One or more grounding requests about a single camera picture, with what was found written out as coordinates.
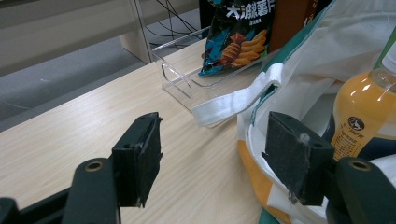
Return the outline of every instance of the logo on bottle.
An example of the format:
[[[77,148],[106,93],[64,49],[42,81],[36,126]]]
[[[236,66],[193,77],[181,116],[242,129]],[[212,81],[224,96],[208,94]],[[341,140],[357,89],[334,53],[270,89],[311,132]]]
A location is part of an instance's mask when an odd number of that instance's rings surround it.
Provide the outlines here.
[[[355,131],[361,131],[364,129],[364,123],[361,119],[356,117],[350,117],[348,120],[349,127],[351,127]]]

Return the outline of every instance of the table surface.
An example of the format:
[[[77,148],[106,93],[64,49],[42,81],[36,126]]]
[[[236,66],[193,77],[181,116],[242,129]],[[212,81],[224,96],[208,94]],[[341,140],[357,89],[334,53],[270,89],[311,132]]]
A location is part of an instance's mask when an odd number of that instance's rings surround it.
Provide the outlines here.
[[[0,133],[0,197],[19,208],[71,185],[78,165],[111,154],[141,115],[158,111],[163,158],[146,208],[123,223],[257,223],[262,207],[236,148],[236,119],[198,127],[161,89],[154,63]]]

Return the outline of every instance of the snack bag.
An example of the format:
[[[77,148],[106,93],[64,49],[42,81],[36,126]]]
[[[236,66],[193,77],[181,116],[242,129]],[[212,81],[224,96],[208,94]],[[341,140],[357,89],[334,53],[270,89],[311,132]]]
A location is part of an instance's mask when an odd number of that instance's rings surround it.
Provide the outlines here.
[[[200,76],[245,66],[267,53],[275,0],[209,0],[216,7]]]

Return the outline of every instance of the orange fabric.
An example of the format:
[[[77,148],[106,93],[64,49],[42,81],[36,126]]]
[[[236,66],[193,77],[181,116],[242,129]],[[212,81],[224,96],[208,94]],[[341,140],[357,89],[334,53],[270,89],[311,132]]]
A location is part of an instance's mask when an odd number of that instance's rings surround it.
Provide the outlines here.
[[[259,202],[271,215],[284,223],[290,224],[291,222],[288,214],[267,205],[268,196],[271,192],[273,183],[265,174],[262,173],[257,163],[253,160],[248,152],[245,141],[238,140],[237,146],[242,158],[242,163],[245,165],[251,185],[253,186]]]

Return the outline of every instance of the screw hole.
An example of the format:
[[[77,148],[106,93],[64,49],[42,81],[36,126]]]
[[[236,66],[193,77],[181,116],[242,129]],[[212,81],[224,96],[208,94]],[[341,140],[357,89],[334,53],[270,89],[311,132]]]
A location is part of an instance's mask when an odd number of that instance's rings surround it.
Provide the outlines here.
[[[85,166],[85,171],[95,172],[102,169],[103,166],[104,164],[101,161],[93,161]]]

